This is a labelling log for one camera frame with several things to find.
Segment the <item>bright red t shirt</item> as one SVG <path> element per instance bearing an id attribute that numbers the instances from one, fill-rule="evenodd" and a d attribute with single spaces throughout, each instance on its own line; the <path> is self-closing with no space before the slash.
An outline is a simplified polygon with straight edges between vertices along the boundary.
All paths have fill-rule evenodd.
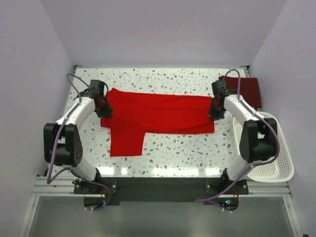
<path id="1" fill-rule="evenodd" d="M 140 156 L 146 133 L 214 133 L 208 111 L 211 98 L 196 95 L 166 95 L 125 92 L 115 88 L 107 99 L 113 109 L 100 125 L 110 129 L 111 157 Z"/>

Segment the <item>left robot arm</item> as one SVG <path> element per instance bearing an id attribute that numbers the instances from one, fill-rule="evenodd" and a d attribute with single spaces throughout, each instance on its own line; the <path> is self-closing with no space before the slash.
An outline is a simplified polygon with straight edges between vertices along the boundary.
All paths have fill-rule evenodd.
<path id="1" fill-rule="evenodd" d="M 86 119 L 95 113 L 100 119 L 111 117 L 111 108 L 107 95 L 109 88 L 100 80 L 91 80 L 87 88 L 80 92 L 74 105 L 54 123 L 43 127 L 44 159 L 50 164 L 47 172 L 47 184 L 51 184 L 57 175 L 53 167 L 60 166 L 62 171 L 69 171 L 78 178 L 77 186 L 92 194 L 107 194 L 102 184 L 99 170 L 83 157 L 83 147 L 79 130 Z"/>

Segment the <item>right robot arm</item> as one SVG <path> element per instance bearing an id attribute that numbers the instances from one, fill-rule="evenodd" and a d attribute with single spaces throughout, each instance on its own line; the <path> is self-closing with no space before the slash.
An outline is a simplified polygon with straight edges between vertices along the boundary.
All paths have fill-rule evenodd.
<path id="1" fill-rule="evenodd" d="M 225 112 L 230 112 L 242 126 L 239 156 L 223 170 L 219 182 L 214 186 L 217 196 L 220 196 L 235 191 L 237 182 L 245 179 L 253 168 L 269 164 L 270 158 L 277 158 L 280 145 L 275 119 L 259 115 L 238 90 L 228 89 L 224 80 L 212 83 L 212 91 L 214 97 L 208 112 L 210 119 L 223 119 Z"/>

